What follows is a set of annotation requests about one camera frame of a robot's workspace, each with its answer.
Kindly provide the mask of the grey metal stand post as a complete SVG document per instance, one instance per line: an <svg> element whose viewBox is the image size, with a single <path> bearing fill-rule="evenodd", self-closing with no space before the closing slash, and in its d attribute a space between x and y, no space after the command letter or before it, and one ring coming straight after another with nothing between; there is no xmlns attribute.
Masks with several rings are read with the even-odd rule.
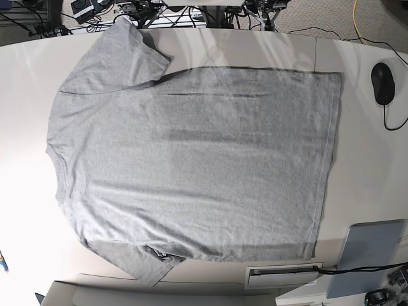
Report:
<svg viewBox="0 0 408 306"><path fill-rule="evenodd" d="M199 6L208 28L227 29L229 22L226 19L223 6Z"/></svg>

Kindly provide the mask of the blue orange object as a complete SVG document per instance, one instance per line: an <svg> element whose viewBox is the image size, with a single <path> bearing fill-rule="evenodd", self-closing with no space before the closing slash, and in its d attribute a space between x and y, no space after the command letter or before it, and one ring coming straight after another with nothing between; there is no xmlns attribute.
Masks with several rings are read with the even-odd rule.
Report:
<svg viewBox="0 0 408 306"><path fill-rule="evenodd" d="M9 272L8 265L7 265L6 260L5 260L5 258L4 258L4 256L2 255L1 252L0 252L0 265L2 266L2 268L4 269L4 271L6 273Z"/></svg>

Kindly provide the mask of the black computer mouse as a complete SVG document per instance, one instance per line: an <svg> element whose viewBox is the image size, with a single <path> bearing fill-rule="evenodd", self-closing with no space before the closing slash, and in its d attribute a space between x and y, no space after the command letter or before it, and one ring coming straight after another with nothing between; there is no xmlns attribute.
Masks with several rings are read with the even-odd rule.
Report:
<svg viewBox="0 0 408 306"><path fill-rule="evenodd" d="M395 82L390 67L378 62L372 68L371 81L376 103L382 106L390 104L395 97Z"/></svg>

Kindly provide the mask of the grey T-shirt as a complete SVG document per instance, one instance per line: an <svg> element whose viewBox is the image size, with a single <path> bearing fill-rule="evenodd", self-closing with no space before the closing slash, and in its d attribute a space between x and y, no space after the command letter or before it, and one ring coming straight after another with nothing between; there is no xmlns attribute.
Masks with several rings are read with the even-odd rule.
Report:
<svg viewBox="0 0 408 306"><path fill-rule="evenodd" d="M57 92L46 152L81 244L146 286L185 259L310 259L341 75L169 65L120 19Z"/></svg>

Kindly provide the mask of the black white device box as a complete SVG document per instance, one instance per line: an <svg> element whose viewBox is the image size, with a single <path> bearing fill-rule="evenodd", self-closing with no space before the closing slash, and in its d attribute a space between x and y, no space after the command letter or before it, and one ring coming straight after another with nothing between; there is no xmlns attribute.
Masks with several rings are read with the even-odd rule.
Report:
<svg viewBox="0 0 408 306"><path fill-rule="evenodd" d="M91 0L75 0L71 3L74 19L83 24L94 15L94 5Z"/></svg>

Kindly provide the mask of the grey laptop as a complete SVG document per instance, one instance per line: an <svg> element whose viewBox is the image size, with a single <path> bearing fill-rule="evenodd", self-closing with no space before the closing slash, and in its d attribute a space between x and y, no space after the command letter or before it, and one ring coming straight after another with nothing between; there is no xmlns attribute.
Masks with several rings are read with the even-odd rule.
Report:
<svg viewBox="0 0 408 306"><path fill-rule="evenodd" d="M385 266L397 247L403 219L358 223L350 226L337 270ZM327 299L358 295L379 287L384 272L349 272L333 276Z"/></svg>

